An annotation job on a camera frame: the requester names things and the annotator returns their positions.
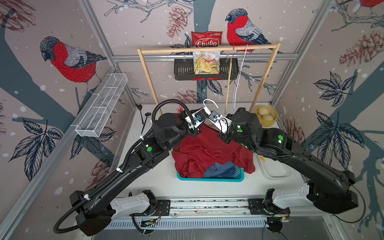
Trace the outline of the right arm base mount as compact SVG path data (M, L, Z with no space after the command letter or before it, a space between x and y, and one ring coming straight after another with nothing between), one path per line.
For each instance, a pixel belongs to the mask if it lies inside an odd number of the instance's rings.
M248 209L251 215L290 215L289 208L280 209L272 203L264 203L264 199L248 199Z

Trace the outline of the slate blue t-shirt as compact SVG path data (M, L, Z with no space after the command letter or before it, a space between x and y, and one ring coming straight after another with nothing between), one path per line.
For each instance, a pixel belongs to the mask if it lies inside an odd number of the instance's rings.
M227 162L224 165L214 163L208 167L203 174L203 178L231 178L235 175L236 165L232 162Z

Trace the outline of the pink clothespin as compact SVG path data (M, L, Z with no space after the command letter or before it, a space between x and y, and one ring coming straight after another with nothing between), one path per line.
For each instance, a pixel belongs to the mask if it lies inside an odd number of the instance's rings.
M184 109L183 109L182 106L179 106L179 108L177 109L177 111L178 111L179 114L181 114L181 113L184 111Z

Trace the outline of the dark red t-shirt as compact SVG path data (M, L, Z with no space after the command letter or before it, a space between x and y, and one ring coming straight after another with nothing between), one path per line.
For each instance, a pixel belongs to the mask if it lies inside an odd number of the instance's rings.
M248 174L256 171L254 154L250 150L234 142L224 143L218 138L219 132L207 125L200 131L196 137L186 137L172 151L176 171L182 178L203 178L204 172L214 163L232 162Z

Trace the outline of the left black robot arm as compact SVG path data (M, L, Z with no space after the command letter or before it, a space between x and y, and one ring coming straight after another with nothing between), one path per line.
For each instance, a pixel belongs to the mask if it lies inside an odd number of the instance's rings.
M183 139L199 135L209 114L205 109L192 112L176 99L159 103L151 114L151 128L131 146L123 163L95 187L71 194L72 208L55 223L54 233L79 229L93 236L118 215L152 213L157 199L150 190L118 201L116 206L112 202L128 185L168 157Z

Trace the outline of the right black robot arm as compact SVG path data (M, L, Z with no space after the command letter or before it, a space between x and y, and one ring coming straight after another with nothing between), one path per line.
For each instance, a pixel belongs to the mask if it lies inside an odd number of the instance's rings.
M314 206L328 214L341 214L358 208L362 194L353 186L350 171L336 170L307 152L299 143L278 128L263 128L256 114L239 108L220 119L219 138L235 142L253 153L285 164L309 179L290 190L267 190L263 200L268 214L287 211L294 206Z

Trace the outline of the yellow plastic hanger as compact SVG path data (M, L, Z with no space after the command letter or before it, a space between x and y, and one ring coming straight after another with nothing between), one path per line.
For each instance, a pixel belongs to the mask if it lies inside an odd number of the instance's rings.
M228 109L228 102L229 102L229 91L230 91L230 83L231 83L231 75L232 75L232 65L233 65L233 57L235 54L235 47L233 47L233 52L230 58L230 65L229 65L229 71L228 71L228 81L227 81L227 95L226 95L226 103L225 103L225 113L227 114Z

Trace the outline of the white wire hanger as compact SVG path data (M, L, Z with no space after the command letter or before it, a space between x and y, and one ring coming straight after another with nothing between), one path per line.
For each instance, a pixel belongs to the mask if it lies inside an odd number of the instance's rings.
M243 65L245 62L245 57L246 57L247 51L248 51L248 45L246 45L246 48L244 49L244 56L243 56L243 59L241 62L241 66L239 68L238 79L237 79L237 82L235 83L235 90L234 90L234 95L233 95L233 110L234 111L236 110L237 92L238 92L238 88L240 85L241 73L242 73L242 69L243 69Z
M216 104L215 101L211 99L204 99L203 100L203 105L206 110L214 110L214 109L219 109L218 105Z

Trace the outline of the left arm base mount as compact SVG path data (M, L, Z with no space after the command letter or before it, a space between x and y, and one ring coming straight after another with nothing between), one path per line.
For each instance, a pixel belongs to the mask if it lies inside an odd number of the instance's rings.
M156 206L151 204L143 213L134 214L135 217L163 217L169 216L171 209L170 200L158 200Z

